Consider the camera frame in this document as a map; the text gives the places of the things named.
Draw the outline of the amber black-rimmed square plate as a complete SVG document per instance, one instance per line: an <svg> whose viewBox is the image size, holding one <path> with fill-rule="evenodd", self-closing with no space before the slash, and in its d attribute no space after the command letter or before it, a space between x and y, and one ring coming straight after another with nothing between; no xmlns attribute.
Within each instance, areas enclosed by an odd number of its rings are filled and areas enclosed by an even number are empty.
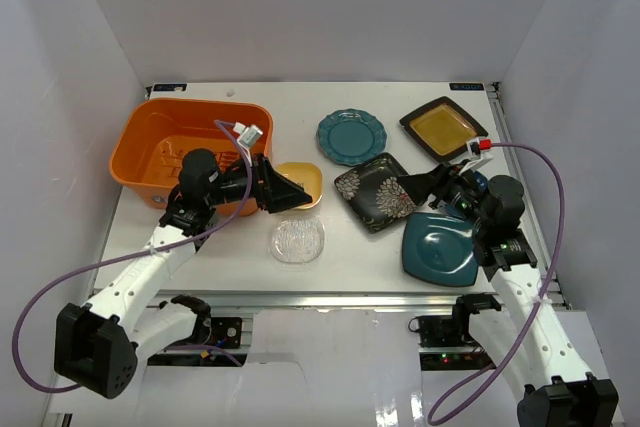
<svg viewBox="0 0 640 427"><path fill-rule="evenodd" d="M416 108L399 120L404 131L433 160L451 161L467 151L467 142L487 130L447 96Z"/></svg>

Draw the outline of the black floral square plate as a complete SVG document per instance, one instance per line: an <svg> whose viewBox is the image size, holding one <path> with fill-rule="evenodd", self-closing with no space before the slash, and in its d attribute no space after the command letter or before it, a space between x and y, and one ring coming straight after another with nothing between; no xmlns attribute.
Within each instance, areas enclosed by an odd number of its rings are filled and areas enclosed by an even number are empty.
<svg viewBox="0 0 640 427"><path fill-rule="evenodd" d="M340 196L371 234L381 232L418 209L398 179L407 171L383 152L334 180Z"/></svg>

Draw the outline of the teal scalloped round plate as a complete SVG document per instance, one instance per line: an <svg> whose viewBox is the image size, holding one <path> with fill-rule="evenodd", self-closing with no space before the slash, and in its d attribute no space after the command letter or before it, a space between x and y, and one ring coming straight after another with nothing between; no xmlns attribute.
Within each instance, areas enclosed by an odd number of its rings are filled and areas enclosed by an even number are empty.
<svg viewBox="0 0 640 427"><path fill-rule="evenodd" d="M387 133L383 124L369 112L342 109L319 122L316 142L334 164L357 166L385 150Z"/></svg>

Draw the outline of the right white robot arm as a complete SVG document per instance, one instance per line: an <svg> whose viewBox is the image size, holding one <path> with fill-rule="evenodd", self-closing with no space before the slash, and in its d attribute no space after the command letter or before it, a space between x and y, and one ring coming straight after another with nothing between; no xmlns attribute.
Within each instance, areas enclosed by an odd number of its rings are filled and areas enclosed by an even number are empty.
<svg viewBox="0 0 640 427"><path fill-rule="evenodd" d="M543 288L520 228L521 183L497 175L480 188L470 169L450 165L398 182L411 199L448 204L472 225L473 254L494 291L460 297L451 331L459 343L484 348L517 401L519 425L611 425L618 392L581 358Z"/></svg>

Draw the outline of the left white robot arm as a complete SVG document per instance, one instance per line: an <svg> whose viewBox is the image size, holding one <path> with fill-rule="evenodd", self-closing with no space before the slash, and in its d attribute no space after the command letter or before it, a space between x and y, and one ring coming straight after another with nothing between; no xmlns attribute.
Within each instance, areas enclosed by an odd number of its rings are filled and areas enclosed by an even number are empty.
<svg viewBox="0 0 640 427"><path fill-rule="evenodd" d="M139 257L83 305L68 304L58 314L55 372L113 399L129 385L138 364L157 352L173 344L205 344L211 336L211 308L196 297L178 295L148 318L142 315L160 288L220 227L218 206L244 198L255 199L269 213L312 200L262 154L221 170L213 152L188 152L166 211Z"/></svg>

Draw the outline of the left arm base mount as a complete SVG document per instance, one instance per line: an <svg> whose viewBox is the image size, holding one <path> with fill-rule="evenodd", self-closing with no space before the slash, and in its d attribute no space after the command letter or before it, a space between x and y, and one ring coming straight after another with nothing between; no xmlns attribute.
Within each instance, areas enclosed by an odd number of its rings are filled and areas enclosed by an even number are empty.
<svg viewBox="0 0 640 427"><path fill-rule="evenodd" d="M209 362L227 362L234 367L242 367L244 363L237 357L235 351L241 346L243 320L241 317L222 316L212 314L211 307L199 298L178 295L170 301L159 304L159 311L180 307L194 316L192 332L189 336L178 339L175 334L170 335L171 343L164 346L162 353L167 351L200 352L203 360Z"/></svg>

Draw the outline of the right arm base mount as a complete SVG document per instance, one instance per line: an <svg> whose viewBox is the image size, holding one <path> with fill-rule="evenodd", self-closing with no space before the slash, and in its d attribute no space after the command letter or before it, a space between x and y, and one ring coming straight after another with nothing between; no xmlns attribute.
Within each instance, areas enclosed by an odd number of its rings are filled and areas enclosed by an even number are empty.
<svg viewBox="0 0 640 427"><path fill-rule="evenodd" d="M485 349L471 336L472 315L484 310L500 312L501 304L490 294L467 294L456 299L448 315L413 317L408 330L417 334L422 371L475 371L493 363Z"/></svg>

